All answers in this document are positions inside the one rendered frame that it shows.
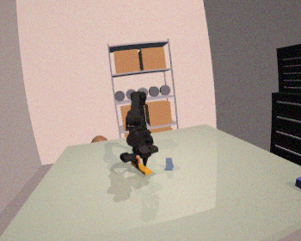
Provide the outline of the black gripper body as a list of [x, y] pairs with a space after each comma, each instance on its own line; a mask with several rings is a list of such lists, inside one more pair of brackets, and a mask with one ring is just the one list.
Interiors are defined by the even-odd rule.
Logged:
[[[144, 144], [144, 140], [140, 140], [139, 144], [137, 146], [142, 146]], [[136, 146], [136, 147], [137, 147]], [[158, 148], [155, 145], [148, 145], [148, 146], [153, 146], [154, 147], [154, 153], [158, 152]], [[136, 147], [132, 148], [132, 153], [128, 153], [128, 152], [124, 152], [120, 154], [120, 160], [122, 160], [124, 163], [130, 162], [131, 160], [136, 159], [136, 156], [138, 155], [138, 153], [136, 154], [135, 149]]]

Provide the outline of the orange rectangular bar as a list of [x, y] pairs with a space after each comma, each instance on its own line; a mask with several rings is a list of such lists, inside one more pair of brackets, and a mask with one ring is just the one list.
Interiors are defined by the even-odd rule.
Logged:
[[[139, 167], [139, 171], [140, 171], [141, 173], [143, 173], [145, 176], [151, 174], [151, 170], [149, 170], [149, 169], [147, 169], [145, 166], [143, 166], [143, 165], [140, 163], [138, 157], [136, 157], [136, 158], [138, 159], [138, 167]], [[136, 168], [136, 166], [134, 165], [133, 162], [132, 162], [132, 166], [133, 166], [134, 168]], [[136, 169], [137, 169], [137, 168], [136, 168]]]

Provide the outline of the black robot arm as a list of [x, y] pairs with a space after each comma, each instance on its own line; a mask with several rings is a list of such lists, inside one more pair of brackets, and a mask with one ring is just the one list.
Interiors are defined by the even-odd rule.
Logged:
[[[142, 146], [137, 146], [135, 149], [136, 154], [141, 158], [150, 157], [154, 153], [153, 138], [150, 131], [146, 126], [146, 119], [144, 113], [144, 104], [146, 99], [146, 93], [143, 91], [133, 91], [131, 93], [131, 109], [126, 115], [126, 131], [129, 134], [126, 138], [126, 143], [130, 147], [136, 147], [140, 140], [144, 140]], [[133, 127], [131, 127], [133, 126]]]

